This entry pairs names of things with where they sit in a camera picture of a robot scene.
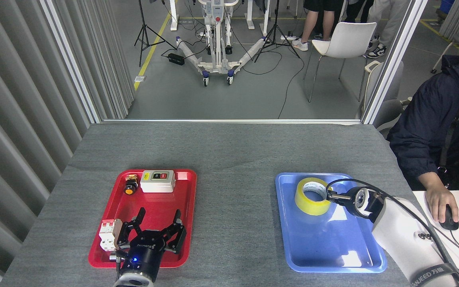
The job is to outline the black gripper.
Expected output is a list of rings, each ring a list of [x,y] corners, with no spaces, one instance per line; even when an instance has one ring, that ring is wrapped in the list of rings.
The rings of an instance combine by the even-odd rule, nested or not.
[[[349,190],[344,194],[337,194],[336,192],[328,191],[326,200],[337,202],[339,205],[346,208],[353,208],[355,207],[355,191]]]
[[[133,220],[122,223],[117,245],[120,248],[129,245],[129,235],[135,231],[139,235],[140,225],[145,217],[145,208],[141,207]],[[179,253],[186,238],[186,229],[182,223],[181,211],[177,209],[172,224],[160,231],[160,237],[135,238],[130,243],[128,252],[123,252],[123,266],[120,275],[125,273],[142,273],[147,276],[157,276],[162,256],[165,251]]]

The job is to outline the person's right hand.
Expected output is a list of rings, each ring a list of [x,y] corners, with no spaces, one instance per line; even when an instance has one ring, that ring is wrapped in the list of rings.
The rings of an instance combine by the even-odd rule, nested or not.
[[[435,222],[444,223],[447,206],[450,207],[454,222],[459,221],[459,209],[454,195],[444,185],[433,185],[426,191],[426,201]]]

